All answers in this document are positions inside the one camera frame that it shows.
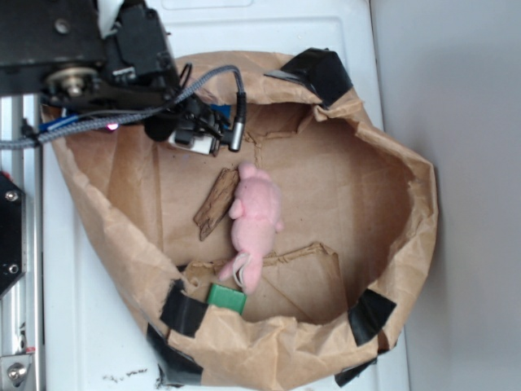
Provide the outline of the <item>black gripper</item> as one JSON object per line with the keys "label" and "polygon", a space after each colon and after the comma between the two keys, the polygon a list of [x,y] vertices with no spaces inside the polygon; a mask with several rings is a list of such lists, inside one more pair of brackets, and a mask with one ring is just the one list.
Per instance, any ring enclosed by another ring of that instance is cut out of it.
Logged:
{"label": "black gripper", "polygon": [[147,118],[144,130],[155,142],[204,155],[217,154],[228,142],[228,119],[195,95]]}

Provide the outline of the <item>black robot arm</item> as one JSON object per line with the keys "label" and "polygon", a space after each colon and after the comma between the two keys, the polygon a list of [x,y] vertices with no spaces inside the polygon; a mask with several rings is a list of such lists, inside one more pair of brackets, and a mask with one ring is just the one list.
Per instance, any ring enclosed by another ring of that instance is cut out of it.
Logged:
{"label": "black robot arm", "polygon": [[176,67],[160,16],[144,1],[116,7],[108,31],[98,1],[4,1],[1,94],[35,94],[62,110],[38,126],[23,124],[4,150],[38,147],[87,130],[143,124],[156,142],[203,154],[237,150],[243,120],[204,103],[192,67]]}

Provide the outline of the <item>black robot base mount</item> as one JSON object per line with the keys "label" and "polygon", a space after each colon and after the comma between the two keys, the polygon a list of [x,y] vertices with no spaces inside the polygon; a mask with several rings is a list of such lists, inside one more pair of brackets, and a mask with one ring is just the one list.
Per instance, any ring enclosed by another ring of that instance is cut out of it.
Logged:
{"label": "black robot base mount", "polygon": [[26,272],[25,193],[1,172],[1,299]]}

